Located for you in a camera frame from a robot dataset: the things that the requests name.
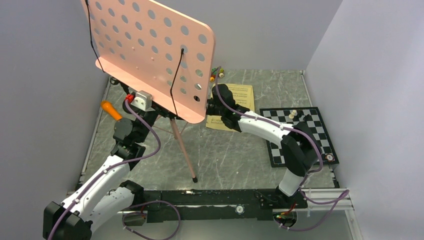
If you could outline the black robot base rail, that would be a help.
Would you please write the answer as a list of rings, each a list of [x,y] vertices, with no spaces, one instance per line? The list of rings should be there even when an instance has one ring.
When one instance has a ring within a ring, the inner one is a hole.
[[[146,214],[147,223],[177,220],[256,219],[272,221],[286,211],[303,210],[300,193],[286,197],[273,188],[224,190],[146,190],[127,208]]]

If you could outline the pink music stand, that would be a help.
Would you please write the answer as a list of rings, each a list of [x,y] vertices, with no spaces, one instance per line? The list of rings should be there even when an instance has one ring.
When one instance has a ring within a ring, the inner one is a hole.
[[[83,0],[95,65],[188,123],[206,118],[216,36],[154,0]]]

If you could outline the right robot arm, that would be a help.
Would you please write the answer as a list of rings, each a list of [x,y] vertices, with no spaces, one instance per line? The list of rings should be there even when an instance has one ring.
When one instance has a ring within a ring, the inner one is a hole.
[[[219,116],[228,129],[255,135],[281,149],[287,170],[276,188],[275,199],[282,208],[295,202],[296,192],[314,172],[313,165],[319,163],[317,171],[324,165],[321,145],[307,123],[287,124],[261,116],[237,104],[226,84],[212,87],[206,114]]]

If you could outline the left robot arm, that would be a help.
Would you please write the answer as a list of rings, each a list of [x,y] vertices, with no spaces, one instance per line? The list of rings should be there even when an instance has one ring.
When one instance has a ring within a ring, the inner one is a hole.
[[[160,208],[160,197],[145,195],[139,184],[121,179],[140,160],[152,157],[158,150],[145,154],[145,141],[159,112],[144,112],[128,107],[136,119],[121,118],[115,123],[115,146],[101,167],[72,195],[59,203],[52,201],[43,212],[42,236],[46,240],[89,240],[93,234],[118,212],[143,209],[153,205]]]

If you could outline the orange toy microphone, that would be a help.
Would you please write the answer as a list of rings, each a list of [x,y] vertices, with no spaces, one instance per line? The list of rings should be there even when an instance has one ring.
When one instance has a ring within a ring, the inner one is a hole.
[[[107,100],[103,100],[100,103],[100,106],[103,111],[109,114],[115,121],[119,121],[123,116],[115,109],[115,107]]]

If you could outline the yellow sheet music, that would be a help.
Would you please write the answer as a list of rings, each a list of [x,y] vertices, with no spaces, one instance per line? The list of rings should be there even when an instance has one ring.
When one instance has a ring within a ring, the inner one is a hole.
[[[242,85],[234,83],[226,83],[228,89],[232,92],[236,104],[255,111],[254,92],[252,85]],[[236,130],[230,129],[224,125],[220,116],[208,115],[206,118],[205,126],[214,130],[223,130],[235,132]]]

